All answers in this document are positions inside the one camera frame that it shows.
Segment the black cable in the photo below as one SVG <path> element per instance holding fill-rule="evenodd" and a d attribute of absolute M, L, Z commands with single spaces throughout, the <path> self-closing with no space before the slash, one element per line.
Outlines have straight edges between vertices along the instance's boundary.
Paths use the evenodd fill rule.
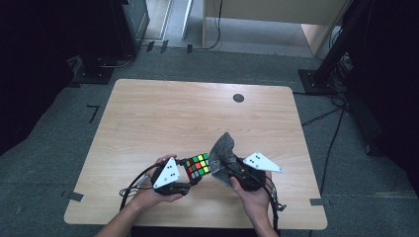
<path fill-rule="evenodd" d="M 269 200 L 271 202 L 272 212 L 274 213 L 274 219 L 272 220 L 273 225 L 274 225 L 274 230 L 278 231 L 278 219 L 279 219 L 279 217 L 278 217 L 278 213 L 277 213 L 277 204 L 275 203 L 274 198 L 271 195 L 271 192 L 265 186 L 263 186 L 262 188 L 266 191 L 266 194 L 269 196 Z"/>
<path fill-rule="evenodd" d="M 221 20 L 221 12 L 222 12 L 222 0 L 219 2 L 218 24 L 217 24 L 217 23 L 215 23 L 215 27 L 216 27 L 216 29 L 217 29 L 217 31 L 218 31 L 218 37 L 216 38 L 215 43 L 214 43 L 211 47 L 208 47 L 208 48 L 203 48 L 203 50 L 210 50 L 210 49 L 213 49 L 213 48 L 215 48 L 215 47 L 218 45 L 218 43 L 221 41 L 221 26 L 219 25 L 220 20 Z"/>
<path fill-rule="evenodd" d="M 107 65 L 99 65 L 99 67 L 104 67 L 104 68 L 120 68 L 120 67 L 125 67 L 127 66 L 130 62 L 132 62 L 133 56 L 131 56 L 128 60 L 128 62 L 121 64 L 121 65 L 111 65 L 111 66 L 107 66 Z"/>
<path fill-rule="evenodd" d="M 313 118 L 313 119 L 310 119 L 310 120 L 308 120 L 308 121 L 305 121 L 305 122 L 303 122 L 303 123 L 301 124 L 301 126 L 309 125 L 309 124 L 311 124 L 312 122 L 314 122 L 314 121 L 316 121 L 316 120 L 324 119 L 324 118 L 325 118 L 325 117 L 327 117 L 328 115 L 333 114 L 333 113 L 335 113 L 335 112 L 339 111 L 340 109 L 342 109 L 342 107 L 337 108 L 337 109 L 335 109 L 335 110 L 333 110 L 333 111 L 331 111 L 331 112 L 325 113 L 325 114 L 323 114 L 323 115 L 321 115 L 321 116 L 318 116 L 318 117 L 316 117 L 316 118 Z"/>
<path fill-rule="evenodd" d="M 130 189 L 132 189 L 132 186 L 136 183 L 136 181 L 141 178 L 145 173 L 147 173 L 148 171 L 150 171 L 153 168 L 159 167 L 162 164 L 164 164 L 164 162 L 160 162 L 160 163 L 155 163 L 154 165 L 148 167 L 147 169 L 145 169 L 143 172 L 141 172 L 141 174 L 139 174 L 133 181 L 132 183 L 128 186 L 128 188 L 126 188 L 126 191 L 124 193 L 124 197 L 123 197 L 123 201 L 121 202 L 121 207 L 120 207 L 120 211 L 124 208 L 124 206 L 126 206 L 126 200 L 129 196 L 129 192 Z"/>
<path fill-rule="evenodd" d="M 335 143 L 335 139 L 336 139 L 336 136 L 338 134 L 340 124 L 342 122 L 342 117 L 343 117 L 343 114 L 345 112 L 344 107 L 339 108 L 339 109 L 342 109 L 342 113 L 339 117 L 338 125 L 336 127 L 335 133 L 333 134 L 333 138 L 332 138 L 332 141 L 330 142 L 329 149 L 327 150 L 326 161 L 324 162 L 324 166 L 323 166 L 323 174 L 322 174 L 322 177 L 321 177 L 321 184 L 320 184 L 320 196 L 321 197 L 323 195 L 324 183 L 326 181 L 326 172 L 327 172 L 327 166 L 329 165 L 330 152 L 332 150 L 333 144 Z M 312 232 L 313 232 L 312 230 L 308 231 L 308 237 L 311 237 Z"/>

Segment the wooden table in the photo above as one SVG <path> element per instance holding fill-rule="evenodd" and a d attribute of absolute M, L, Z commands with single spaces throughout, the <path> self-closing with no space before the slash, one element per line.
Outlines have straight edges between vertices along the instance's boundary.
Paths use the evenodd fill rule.
<path fill-rule="evenodd" d="M 244 101 L 236 103 L 235 94 Z M 119 211 L 119 191 L 158 157 L 210 152 L 226 131 L 237 156 L 260 151 L 284 169 L 273 174 L 279 201 L 288 206 L 279 212 L 279 228 L 327 226 L 323 206 L 309 201 L 320 195 L 290 88 L 133 79 L 115 85 L 74 190 L 84 198 L 70 201 L 65 221 L 108 223 Z M 211 175 L 180 200 L 145 212 L 135 225 L 252 227 L 239 197 Z"/>

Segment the rubik's cube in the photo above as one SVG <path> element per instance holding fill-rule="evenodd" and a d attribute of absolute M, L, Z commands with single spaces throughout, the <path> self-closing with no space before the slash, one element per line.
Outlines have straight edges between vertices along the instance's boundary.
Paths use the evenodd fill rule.
<path fill-rule="evenodd" d="M 190 181 L 210 173 L 209 155 L 207 153 L 189 158 L 184 164 Z"/>

